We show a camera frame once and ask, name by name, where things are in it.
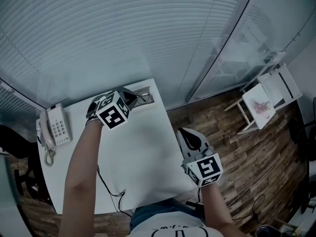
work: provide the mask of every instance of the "black office chair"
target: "black office chair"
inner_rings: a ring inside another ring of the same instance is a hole
[[[0,125],[0,147],[18,159],[28,158],[28,170],[24,175],[20,176],[19,170],[14,170],[15,184],[19,194],[24,195],[22,183],[25,182],[32,198],[52,205],[41,169],[37,143],[31,143],[11,128]]]
[[[281,237],[282,233],[278,229],[272,226],[262,225],[257,228],[255,232],[255,236],[256,237]]]

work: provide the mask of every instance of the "wooden floor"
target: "wooden floor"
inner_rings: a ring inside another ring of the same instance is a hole
[[[239,97],[238,91],[228,92],[176,109],[168,115],[174,130],[188,127],[203,133],[220,154],[224,174],[218,184],[226,204],[234,201],[229,206],[233,218],[250,214],[255,199],[264,194],[265,201],[256,211],[258,221],[272,224],[276,217],[286,221],[292,193],[305,174],[304,165],[295,163],[297,146],[291,141],[287,126],[291,118],[300,117],[298,106],[293,103],[278,111],[261,131],[237,136],[236,132],[245,126],[245,121],[238,108],[228,112],[224,109]],[[20,174],[26,171],[25,160],[10,157],[10,162],[12,171],[19,169]],[[37,236],[57,236],[61,216],[52,206],[33,200],[26,187],[23,189],[25,194],[20,197],[21,206],[34,233]],[[197,194],[197,189],[194,189],[176,198],[181,202],[197,201]],[[235,220],[235,223],[249,236],[260,226],[251,216]],[[129,218],[122,213],[98,215],[94,226],[96,233],[124,237],[129,232]]]

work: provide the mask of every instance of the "white shirt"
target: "white shirt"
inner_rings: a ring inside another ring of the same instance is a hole
[[[129,237],[223,237],[203,222],[184,212],[156,214],[133,229]]]

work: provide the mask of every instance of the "white table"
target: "white table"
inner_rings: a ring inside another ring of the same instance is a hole
[[[126,88],[135,91],[146,86],[150,86],[155,102],[133,109],[127,124],[113,131],[105,127],[102,130],[100,173],[113,194],[126,190],[121,200],[122,210],[168,199],[196,187],[181,167],[183,157],[154,80]],[[44,178],[58,214],[62,214],[70,158],[84,129],[92,99],[65,108],[73,140],[56,148],[52,167],[45,165],[44,148],[38,143]],[[119,198],[113,200],[117,207]],[[110,195],[97,177],[95,214],[115,211]]]

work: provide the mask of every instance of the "cable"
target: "cable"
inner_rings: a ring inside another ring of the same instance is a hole
[[[197,199],[198,199],[198,202],[200,203],[200,200],[199,200],[199,193],[200,193],[200,191],[201,191],[201,188],[199,188],[198,190],[197,190]]]
[[[45,156],[44,156],[44,162],[46,166],[52,167],[54,164],[54,151],[51,150],[47,144],[45,144]]]
[[[295,236],[297,236],[297,233],[295,231],[286,231],[284,233],[281,233],[281,236],[293,236],[293,234],[295,234]]]
[[[114,208],[115,208],[115,211],[117,211],[117,212],[120,211],[121,213],[124,213],[125,215],[127,215],[128,217],[131,218],[132,216],[130,216],[130,215],[129,215],[128,213],[126,213],[126,212],[123,212],[123,211],[120,209],[120,201],[122,200],[123,196],[125,195],[125,191],[122,191],[121,193],[119,193],[119,194],[117,194],[117,195],[112,194],[112,193],[110,192],[108,186],[107,186],[106,183],[104,182],[104,180],[103,180],[101,174],[100,174],[99,165],[97,165],[97,172],[98,172],[98,176],[100,177],[102,183],[104,184],[105,188],[107,189],[108,193],[110,194],[110,197],[111,197],[113,206],[114,206]],[[116,208],[115,203],[114,203],[114,200],[113,200],[112,197],[120,197],[120,198],[119,198],[119,201],[118,201],[118,209]]]
[[[262,200],[262,202],[257,206],[257,208],[255,208],[255,204],[256,204],[256,202],[260,199],[260,197],[263,197],[263,200]],[[249,217],[249,216],[252,215],[252,219],[253,219],[253,220],[257,221],[260,225],[263,225],[262,223],[260,223],[260,222],[258,221],[259,216],[258,216],[258,214],[256,213],[256,210],[259,209],[259,207],[263,204],[263,202],[265,201],[265,199],[266,199],[266,196],[265,196],[264,194],[261,194],[261,195],[258,196],[257,199],[254,201],[254,203],[253,203],[253,205],[252,205],[252,208],[251,208],[252,212],[251,212],[250,214],[248,214],[247,216],[244,216],[244,217],[240,217],[240,218],[233,219],[233,220],[245,219],[245,218],[247,218],[247,217]]]
[[[267,173],[265,173],[257,182],[255,182],[253,185],[251,185],[248,189],[246,189],[243,193],[241,193],[237,198],[234,199],[233,202],[231,202],[227,207],[230,207],[235,201],[240,198],[242,195],[244,195],[248,190],[250,190],[252,187],[254,187],[257,183],[259,183],[274,167],[275,165],[281,160],[281,157],[276,161],[276,163],[268,170]]]
[[[142,92],[142,90],[140,90],[140,91],[138,91],[138,92],[136,93],[136,97],[140,97],[140,98],[144,101],[144,103],[138,102],[138,99],[137,99],[137,103],[140,104],[140,105],[145,105],[145,104],[147,104],[147,102],[149,101],[149,98],[150,98],[149,93],[147,93],[147,94],[148,94],[148,99],[147,99],[147,101],[146,101],[146,100],[143,98],[142,95],[139,95],[139,92]]]
[[[298,138],[300,137],[301,132],[303,132],[304,130],[305,130],[305,128],[302,128],[302,129],[299,131],[299,133],[297,134],[297,137],[296,137],[296,141],[297,141]]]

